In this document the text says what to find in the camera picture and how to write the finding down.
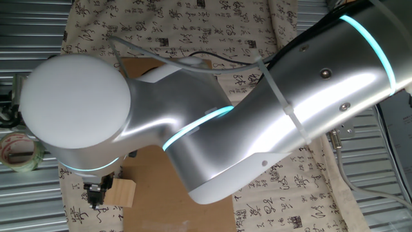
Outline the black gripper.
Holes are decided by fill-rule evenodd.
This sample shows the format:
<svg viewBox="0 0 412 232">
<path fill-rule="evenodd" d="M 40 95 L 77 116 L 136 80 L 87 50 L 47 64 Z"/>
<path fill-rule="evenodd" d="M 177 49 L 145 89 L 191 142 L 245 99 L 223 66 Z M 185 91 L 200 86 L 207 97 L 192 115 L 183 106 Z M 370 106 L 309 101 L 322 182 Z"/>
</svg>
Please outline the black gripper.
<svg viewBox="0 0 412 232">
<path fill-rule="evenodd" d="M 104 203 L 104 197 L 107 190 L 112 188 L 115 173 L 112 172 L 101 178 L 99 184 L 84 184 L 84 190 L 87 193 L 87 201 L 91 209 L 98 209 Z"/>
</svg>

